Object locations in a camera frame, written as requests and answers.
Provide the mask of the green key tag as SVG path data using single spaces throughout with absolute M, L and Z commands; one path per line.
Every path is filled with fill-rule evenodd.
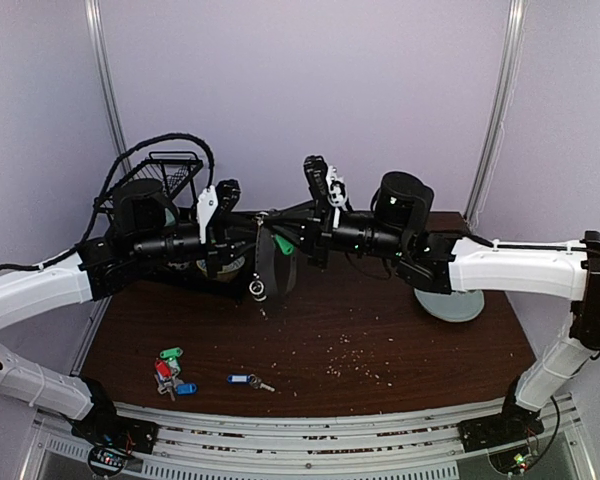
M 183 354 L 183 350 L 180 347 L 172 347 L 169 349 L 162 350 L 159 354 L 160 358 L 165 361 L 171 359 L 177 359 Z
M 274 240 L 283 255 L 290 256 L 295 252 L 295 246 L 281 235 L 276 234 Z

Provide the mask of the blue key tag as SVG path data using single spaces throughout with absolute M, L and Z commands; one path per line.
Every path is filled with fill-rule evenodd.
M 231 374 L 227 377 L 227 382 L 232 385 L 249 384 L 250 378 L 249 374 Z
M 176 386 L 176 393 L 179 396 L 190 396 L 196 394 L 198 386 L 195 383 L 182 383 Z

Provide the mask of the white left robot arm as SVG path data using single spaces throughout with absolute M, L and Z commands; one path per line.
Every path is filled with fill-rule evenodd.
M 180 209 L 154 179 L 114 190 L 110 227 L 58 256 L 0 276 L 0 331 L 61 307 L 109 297 L 170 264 L 203 259 L 212 269 L 255 243 L 253 212 L 234 212 L 234 180 L 205 188 L 194 208 Z M 0 344 L 0 395 L 61 414 L 103 444 L 117 442 L 124 424 L 104 387 L 23 358 Z

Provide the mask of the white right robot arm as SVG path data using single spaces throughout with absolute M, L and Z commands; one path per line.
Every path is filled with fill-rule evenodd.
M 531 417 L 600 352 L 600 233 L 558 243 L 501 242 L 461 231 L 429 232 L 434 192 L 405 172 L 383 175 L 369 211 L 337 206 L 340 183 L 307 176 L 312 201 L 267 215 L 263 224 L 320 267 L 332 250 L 391 263 L 414 289 L 435 294 L 504 291 L 570 301 L 571 322 L 543 357 L 513 381 L 493 419 L 499 440 L 515 440 Z

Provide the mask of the silver keys bunch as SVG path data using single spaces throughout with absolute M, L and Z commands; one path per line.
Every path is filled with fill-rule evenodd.
M 177 376 L 164 377 L 159 373 L 155 373 L 154 379 L 157 383 L 157 392 L 160 395 L 168 394 L 172 401 L 175 400 L 177 395 L 177 388 L 184 384 L 184 382 Z

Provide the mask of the yellow blue patterned bowl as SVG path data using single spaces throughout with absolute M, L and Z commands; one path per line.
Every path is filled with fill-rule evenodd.
M 246 260 L 244 257 L 237 258 L 229 264 L 222 265 L 216 272 L 216 275 L 214 277 L 211 277 L 209 275 L 205 260 L 197 260 L 196 267 L 205 278 L 209 278 L 213 281 L 221 283 L 228 283 L 233 281 L 237 277 L 237 275 L 243 269 L 245 263 Z

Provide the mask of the celadon green bowl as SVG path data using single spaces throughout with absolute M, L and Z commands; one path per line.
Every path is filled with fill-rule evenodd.
M 178 218 L 178 210 L 172 210 L 172 209 L 165 209 L 165 227 L 173 227 L 176 226 L 178 224 L 179 218 Z

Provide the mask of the silver key on blue tag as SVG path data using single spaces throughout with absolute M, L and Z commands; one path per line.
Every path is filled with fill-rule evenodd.
M 265 390 L 268 392 L 276 391 L 273 386 L 266 384 L 260 377 L 256 375 L 251 375 L 249 377 L 249 385 L 256 390 Z

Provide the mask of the light blue flower plate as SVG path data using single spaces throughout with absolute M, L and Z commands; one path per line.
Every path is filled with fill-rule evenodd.
M 422 308 L 434 318 L 448 323 L 465 323 L 476 319 L 485 307 L 482 291 L 439 294 L 414 290 Z

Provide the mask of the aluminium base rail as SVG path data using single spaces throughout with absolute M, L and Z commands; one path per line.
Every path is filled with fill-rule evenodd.
M 597 479 L 586 433 L 568 395 L 541 413 L 528 440 L 468 452 L 457 426 L 496 413 L 497 400 L 424 411 L 325 418 L 236 417 L 121 403 L 121 414 L 157 424 L 150 454 L 118 479 L 501 479 L 506 451 L 542 458 L 525 479 Z

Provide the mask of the left aluminium wall post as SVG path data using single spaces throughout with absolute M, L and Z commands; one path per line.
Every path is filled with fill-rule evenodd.
M 109 128 L 115 152 L 122 154 L 127 150 L 127 145 L 116 101 L 100 2 L 98 0 L 85 0 L 84 6 L 87 29 L 95 59 L 96 74 L 104 102 L 106 124 Z

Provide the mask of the aluminium wall post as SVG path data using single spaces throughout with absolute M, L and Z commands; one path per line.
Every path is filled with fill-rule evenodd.
M 477 228 L 479 216 L 486 205 L 504 139 L 506 114 L 514 94 L 519 68 L 527 6 L 528 2 L 524 0 L 509 2 L 507 25 L 491 113 L 474 182 L 464 212 L 465 221 L 471 230 Z
M 104 102 L 106 124 L 109 128 L 115 152 L 122 154 L 127 150 L 127 145 L 116 101 L 100 2 L 98 0 L 85 0 L 84 6 L 87 29 L 95 59 L 96 74 Z

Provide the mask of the right aluminium wall post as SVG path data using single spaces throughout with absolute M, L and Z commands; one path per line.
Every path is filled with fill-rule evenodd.
M 506 114 L 514 94 L 519 68 L 527 6 L 528 2 L 524 0 L 509 2 L 507 25 L 491 113 L 474 182 L 464 212 L 465 221 L 471 230 L 477 228 L 479 216 L 486 205 L 504 139 Z

